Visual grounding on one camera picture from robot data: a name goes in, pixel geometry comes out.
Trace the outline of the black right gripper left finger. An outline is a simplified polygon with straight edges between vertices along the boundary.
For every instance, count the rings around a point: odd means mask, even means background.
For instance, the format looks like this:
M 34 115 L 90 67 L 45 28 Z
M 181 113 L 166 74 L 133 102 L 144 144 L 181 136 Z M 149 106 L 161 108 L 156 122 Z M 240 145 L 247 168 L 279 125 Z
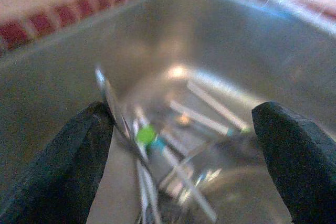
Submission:
M 1 203 L 1 223 L 86 223 L 113 128 L 102 102 L 70 119 L 14 183 Z

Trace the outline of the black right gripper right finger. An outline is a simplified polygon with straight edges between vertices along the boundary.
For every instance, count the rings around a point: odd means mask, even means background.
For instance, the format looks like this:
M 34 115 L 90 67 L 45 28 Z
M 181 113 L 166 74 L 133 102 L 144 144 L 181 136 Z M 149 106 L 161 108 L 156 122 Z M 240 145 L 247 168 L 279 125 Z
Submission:
M 335 141 L 277 102 L 251 111 L 269 174 L 293 223 L 335 223 Z

